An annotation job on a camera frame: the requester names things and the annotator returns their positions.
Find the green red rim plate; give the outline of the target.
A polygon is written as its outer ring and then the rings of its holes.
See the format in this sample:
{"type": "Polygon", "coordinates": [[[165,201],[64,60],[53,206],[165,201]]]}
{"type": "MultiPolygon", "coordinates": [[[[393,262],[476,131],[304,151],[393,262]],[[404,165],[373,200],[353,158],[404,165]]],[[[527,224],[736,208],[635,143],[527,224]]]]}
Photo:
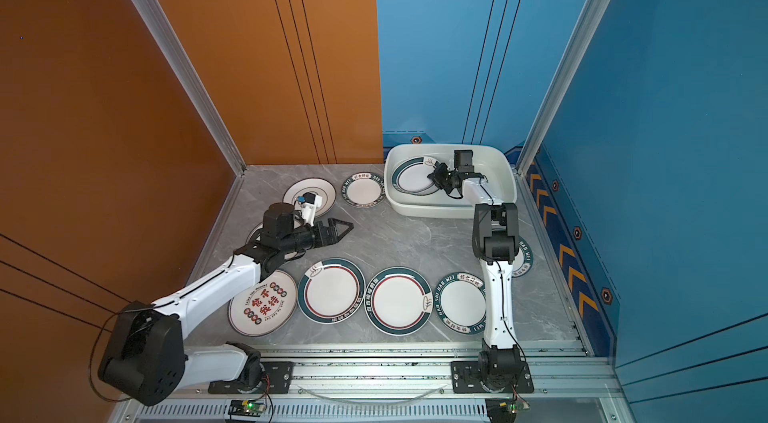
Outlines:
{"type": "Polygon", "coordinates": [[[312,265],[298,286],[298,305],[311,321],[331,325],[352,317],[362,306],[366,282],[347,259],[330,258],[312,265]]]}
{"type": "Polygon", "coordinates": [[[391,336],[407,336],[428,322],[433,309],[432,289],[413,269],[386,268],[368,284],[364,309],[377,330],[391,336]]]}
{"type": "Polygon", "coordinates": [[[401,162],[392,174],[393,188],[399,193],[412,196],[428,196],[436,193],[438,187],[430,175],[438,165],[439,161],[429,156],[401,162]]]}

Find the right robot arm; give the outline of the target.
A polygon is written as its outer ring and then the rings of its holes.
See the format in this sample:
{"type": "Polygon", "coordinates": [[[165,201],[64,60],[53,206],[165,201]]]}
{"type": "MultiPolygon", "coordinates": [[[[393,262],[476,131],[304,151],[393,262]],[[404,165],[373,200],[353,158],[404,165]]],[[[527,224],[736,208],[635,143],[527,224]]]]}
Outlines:
{"type": "Polygon", "coordinates": [[[471,246],[486,289],[479,379],[492,392],[531,394],[533,379],[513,322],[513,266],[521,253],[517,205],[495,195],[470,150],[455,151],[453,165],[438,164],[429,179],[448,197],[474,205],[471,246]]]}

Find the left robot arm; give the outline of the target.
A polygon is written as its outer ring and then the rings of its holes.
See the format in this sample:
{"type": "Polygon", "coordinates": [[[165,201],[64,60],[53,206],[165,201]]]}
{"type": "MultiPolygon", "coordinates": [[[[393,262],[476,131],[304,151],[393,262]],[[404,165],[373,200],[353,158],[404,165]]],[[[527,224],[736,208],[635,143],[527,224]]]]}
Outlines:
{"type": "Polygon", "coordinates": [[[151,304],[134,301],[109,316],[113,328],[101,359],[89,362],[89,380],[100,380],[145,406],[203,383],[258,388],[264,373],[258,350],[236,342],[194,349],[185,340],[238,294],[307,251],[339,243],[354,228],[337,218],[316,221],[311,212],[289,203],[270,205],[261,229],[220,267],[151,304]]]}

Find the white plastic bin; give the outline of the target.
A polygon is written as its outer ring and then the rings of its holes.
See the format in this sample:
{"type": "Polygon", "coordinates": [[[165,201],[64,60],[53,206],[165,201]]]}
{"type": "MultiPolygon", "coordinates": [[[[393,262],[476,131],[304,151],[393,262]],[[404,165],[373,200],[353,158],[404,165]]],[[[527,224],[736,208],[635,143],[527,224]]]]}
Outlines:
{"type": "Polygon", "coordinates": [[[394,210],[404,216],[420,218],[471,219],[477,203],[514,203],[517,189],[506,157],[488,146],[458,144],[403,144],[390,150],[385,160],[385,194],[394,210]],[[454,169],[454,151],[472,150],[475,171],[481,176],[463,184],[463,197],[450,198],[443,190],[428,196],[397,192],[391,178],[395,168],[411,158],[429,156],[454,169]]]}

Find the plate with orange sunburst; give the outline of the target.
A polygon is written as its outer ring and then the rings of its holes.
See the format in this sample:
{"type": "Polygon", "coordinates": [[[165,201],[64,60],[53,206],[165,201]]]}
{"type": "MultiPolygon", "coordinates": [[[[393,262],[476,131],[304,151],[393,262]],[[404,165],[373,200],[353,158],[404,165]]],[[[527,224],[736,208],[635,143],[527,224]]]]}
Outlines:
{"type": "MultiPolygon", "coordinates": [[[[262,229],[263,229],[263,224],[262,223],[259,223],[258,225],[256,225],[252,229],[252,231],[250,232],[248,237],[246,238],[245,244],[246,245],[253,245],[257,241],[259,241],[262,229]]],[[[289,253],[284,255],[284,258],[285,258],[285,261],[288,262],[288,261],[293,261],[293,260],[300,259],[300,258],[304,257],[305,254],[306,254],[305,250],[289,252],[289,253]]]]}

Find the white plate brown flower outline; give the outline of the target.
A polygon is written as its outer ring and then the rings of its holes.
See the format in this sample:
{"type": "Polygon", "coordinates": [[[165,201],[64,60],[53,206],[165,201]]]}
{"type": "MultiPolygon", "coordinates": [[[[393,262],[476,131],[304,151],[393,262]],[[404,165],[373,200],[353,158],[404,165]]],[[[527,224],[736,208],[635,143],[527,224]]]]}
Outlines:
{"type": "Polygon", "coordinates": [[[335,205],[337,190],[331,182],[322,178],[305,178],[297,181],[286,190],[282,202],[296,204],[305,193],[313,193],[321,199],[317,204],[317,217],[324,216],[335,205]]]}

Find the small green rim text plate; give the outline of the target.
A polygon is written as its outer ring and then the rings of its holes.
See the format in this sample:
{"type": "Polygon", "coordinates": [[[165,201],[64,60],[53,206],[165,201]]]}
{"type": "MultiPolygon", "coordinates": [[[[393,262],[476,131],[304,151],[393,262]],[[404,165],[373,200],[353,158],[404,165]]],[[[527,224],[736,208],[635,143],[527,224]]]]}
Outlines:
{"type": "Polygon", "coordinates": [[[376,173],[354,173],[342,184],[341,196],[346,203],[354,207],[375,206],[385,197],[384,179],[376,173]]]}

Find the large plate red characters circles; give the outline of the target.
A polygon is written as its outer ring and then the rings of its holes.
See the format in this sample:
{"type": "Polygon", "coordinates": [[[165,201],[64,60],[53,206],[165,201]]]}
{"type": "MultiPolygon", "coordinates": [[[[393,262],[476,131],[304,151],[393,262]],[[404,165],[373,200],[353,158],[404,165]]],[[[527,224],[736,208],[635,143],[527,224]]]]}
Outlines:
{"type": "Polygon", "coordinates": [[[289,321],[297,308],[298,287],[292,276],[277,270],[264,282],[241,292],[229,303],[229,322],[248,337],[273,333],[289,321]]]}

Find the green rim text plate front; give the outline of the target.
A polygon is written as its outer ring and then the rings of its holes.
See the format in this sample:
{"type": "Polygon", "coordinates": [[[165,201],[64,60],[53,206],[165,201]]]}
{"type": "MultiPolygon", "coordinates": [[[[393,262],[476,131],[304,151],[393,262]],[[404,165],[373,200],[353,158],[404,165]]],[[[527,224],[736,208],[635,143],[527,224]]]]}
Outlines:
{"type": "Polygon", "coordinates": [[[483,333],[486,325],[483,279],[466,272],[444,276],[434,291],[434,310],[442,323],[456,333],[483,333]]]}

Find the left green circuit board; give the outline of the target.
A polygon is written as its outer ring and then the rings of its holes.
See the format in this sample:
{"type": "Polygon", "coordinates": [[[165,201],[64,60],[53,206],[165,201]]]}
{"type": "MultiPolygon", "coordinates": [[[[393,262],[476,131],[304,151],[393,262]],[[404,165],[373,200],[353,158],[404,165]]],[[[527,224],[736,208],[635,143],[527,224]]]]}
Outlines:
{"type": "Polygon", "coordinates": [[[228,422],[256,422],[269,419],[268,405],[257,400],[233,399],[229,403],[225,420],[228,422]]]}

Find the right circuit board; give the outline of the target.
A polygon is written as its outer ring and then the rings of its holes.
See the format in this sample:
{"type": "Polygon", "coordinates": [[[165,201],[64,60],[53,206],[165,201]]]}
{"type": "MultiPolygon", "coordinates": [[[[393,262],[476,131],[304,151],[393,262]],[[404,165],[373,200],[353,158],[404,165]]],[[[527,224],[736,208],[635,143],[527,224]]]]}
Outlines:
{"type": "Polygon", "coordinates": [[[486,414],[490,423],[515,423],[517,417],[530,408],[525,401],[486,399],[486,414]]]}

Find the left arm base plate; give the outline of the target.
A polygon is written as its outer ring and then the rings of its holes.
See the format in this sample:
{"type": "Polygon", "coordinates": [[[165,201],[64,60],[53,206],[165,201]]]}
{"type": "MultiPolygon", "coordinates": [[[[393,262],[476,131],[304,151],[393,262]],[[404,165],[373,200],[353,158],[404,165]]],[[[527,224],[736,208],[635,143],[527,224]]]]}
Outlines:
{"type": "Polygon", "coordinates": [[[214,381],[208,386],[209,394],[263,394],[282,395],[290,389],[294,363],[290,361],[261,361],[247,365],[235,380],[214,381]]]}

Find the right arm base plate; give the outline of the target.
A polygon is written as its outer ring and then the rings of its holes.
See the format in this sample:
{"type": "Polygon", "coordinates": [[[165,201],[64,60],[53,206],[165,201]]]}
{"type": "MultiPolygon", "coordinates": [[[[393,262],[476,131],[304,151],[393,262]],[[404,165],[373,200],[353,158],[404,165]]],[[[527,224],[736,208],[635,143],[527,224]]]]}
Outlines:
{"type": "Polygon", "coordinates": [[[509,371],[483,372],[478,361],[453,361],[450,363],[452,390],[456,394],[495,393],[532,394],[535,391],[533,377],[526,363],[509,371]]]}

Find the aluminium rail frame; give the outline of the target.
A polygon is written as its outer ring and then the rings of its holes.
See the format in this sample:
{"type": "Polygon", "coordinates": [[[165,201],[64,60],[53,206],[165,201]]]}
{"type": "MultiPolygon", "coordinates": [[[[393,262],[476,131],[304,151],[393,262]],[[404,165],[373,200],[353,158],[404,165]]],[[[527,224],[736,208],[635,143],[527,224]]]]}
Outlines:
{"type": "Polygon", "coordinates": [[[535,400],[592,400],[606,422],[633,416],[603,357],[580,339],[527,341],[526,369],[510,383],[484,383],[477,342],[259,345],[262,364],[289,363],[270,378],[272,396],[323,400],[336,406],[415,405],[425,399],[510,400],[524,410],[535,400]]]}

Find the right aluminium corner post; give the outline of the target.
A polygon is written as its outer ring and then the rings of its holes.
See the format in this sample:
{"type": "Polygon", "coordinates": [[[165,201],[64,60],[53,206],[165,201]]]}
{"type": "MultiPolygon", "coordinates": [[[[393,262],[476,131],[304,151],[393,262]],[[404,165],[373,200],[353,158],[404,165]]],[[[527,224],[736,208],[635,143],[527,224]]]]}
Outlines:
{"type": "Polygon", "coordinates": [[[610,2],[585,0],[518,158],[518,176],[532,165],[610,2]]]}

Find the aluminium corner post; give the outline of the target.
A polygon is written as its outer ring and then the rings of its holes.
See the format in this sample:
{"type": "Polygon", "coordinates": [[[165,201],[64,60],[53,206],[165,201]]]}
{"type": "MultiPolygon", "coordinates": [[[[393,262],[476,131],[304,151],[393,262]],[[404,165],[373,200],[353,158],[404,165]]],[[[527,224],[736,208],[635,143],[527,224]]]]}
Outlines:
{"type": "Polygon", "coordinates": [[[187,55],[159,0],[131,0],[177,80],[198,112],[211,137],[238,177],[246,163],[216,109],[204,83],[187,55]]]}
{"type": "Polygon", "coordinates": [[[532,165],[610,2],[585,0],[518,158],[518,176],[532,165]]]}

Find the left aluminium corner post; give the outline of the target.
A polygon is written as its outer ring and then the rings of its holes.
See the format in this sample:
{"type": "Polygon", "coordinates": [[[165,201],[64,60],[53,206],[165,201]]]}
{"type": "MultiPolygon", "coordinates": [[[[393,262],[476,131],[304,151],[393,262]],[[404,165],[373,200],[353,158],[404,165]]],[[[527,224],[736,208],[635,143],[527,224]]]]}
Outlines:
{"type": "Polygon", "coordinates": [[[204,83],[187,55],[159,0],[131,0],[177,80],[198,112],[211,137],[238,177],[246,163],[216,109],[204,83]]]}

